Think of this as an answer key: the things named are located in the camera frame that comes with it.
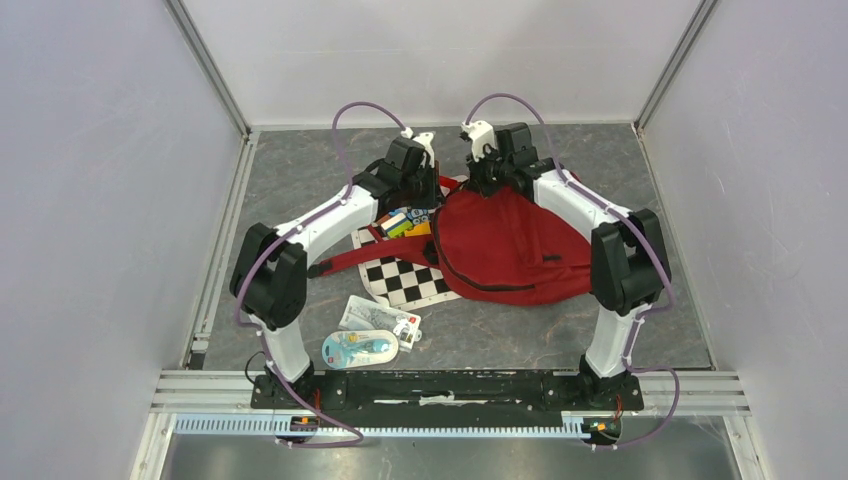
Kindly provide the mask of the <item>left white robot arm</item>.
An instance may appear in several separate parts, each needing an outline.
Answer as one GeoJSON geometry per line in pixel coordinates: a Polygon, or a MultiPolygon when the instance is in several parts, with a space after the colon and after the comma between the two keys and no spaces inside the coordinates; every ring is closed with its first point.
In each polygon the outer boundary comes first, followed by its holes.
{"type": "Polygon", "coordinates": [[[290,407],[306,405],[312,361],[297,320],[307,300],[309,267],[331,246],[399,208],[434,209],[443,199],[431,132],[396,137],[386,155],[354,175],[336,195],[301,217],[245,234],[230,280],[235,319],[256,329],[275,392],[290,407]]]}

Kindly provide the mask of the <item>blue packaged correction tape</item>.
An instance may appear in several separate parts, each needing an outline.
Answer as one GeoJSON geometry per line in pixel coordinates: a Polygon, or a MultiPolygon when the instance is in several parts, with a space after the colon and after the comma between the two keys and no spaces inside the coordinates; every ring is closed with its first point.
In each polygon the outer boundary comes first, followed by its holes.
{"type": "Polygon", "coordinates": [[[343,370],[388,363],[399,349],[398,339],[391,331],[359,330],[330,334],[320,352],[328,367],[343,370]]]}

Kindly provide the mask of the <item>red student backpack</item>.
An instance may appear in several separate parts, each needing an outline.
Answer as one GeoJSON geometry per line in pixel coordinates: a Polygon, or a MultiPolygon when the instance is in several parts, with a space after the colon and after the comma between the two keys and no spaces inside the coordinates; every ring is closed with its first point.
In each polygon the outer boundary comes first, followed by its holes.
{"type": "Polygon", "coordinates": [[[551,212],[510,189],[489,198],[443,177],[445,204],[431,235],[381,240],[320,261],[308,277],[329,276],[396,257],[441,271],[460,297],[515,306],[558,303],[590,292],[590,245],[551,212]]]}

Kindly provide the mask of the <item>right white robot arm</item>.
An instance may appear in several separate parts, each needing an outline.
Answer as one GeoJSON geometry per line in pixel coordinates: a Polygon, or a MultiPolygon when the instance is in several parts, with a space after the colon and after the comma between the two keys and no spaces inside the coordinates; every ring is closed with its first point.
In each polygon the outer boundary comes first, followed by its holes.
{"type": "Polygon", "coordinates": [[[639,324],[670,288],[666,250],[656,216],[617,206],[586,187],[553,158],[541,158],[525,123],[494,127],[467,120],[461,138],[469,187],[484,197],[510,189],[559,217],[590,245],[590,292],[599,304],[592,342],[577,374],[580,400],[591,408],[612,401],[629,378],[639,324]]]}

